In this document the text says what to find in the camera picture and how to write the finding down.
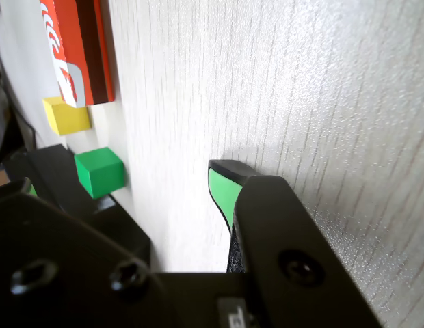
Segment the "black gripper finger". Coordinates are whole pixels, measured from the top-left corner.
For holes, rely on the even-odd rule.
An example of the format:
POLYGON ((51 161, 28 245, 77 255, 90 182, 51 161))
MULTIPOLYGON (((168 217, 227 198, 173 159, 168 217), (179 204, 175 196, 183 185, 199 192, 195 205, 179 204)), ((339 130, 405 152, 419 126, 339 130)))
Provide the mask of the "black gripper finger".
POLYGON ((250 279, 252 313, 260 326, 380 326, 284 178, 213 159, 208 187, 250 279))
POLYGON ((0 187, 0 327, 162 327, 144 263, 28 194, 0 187))

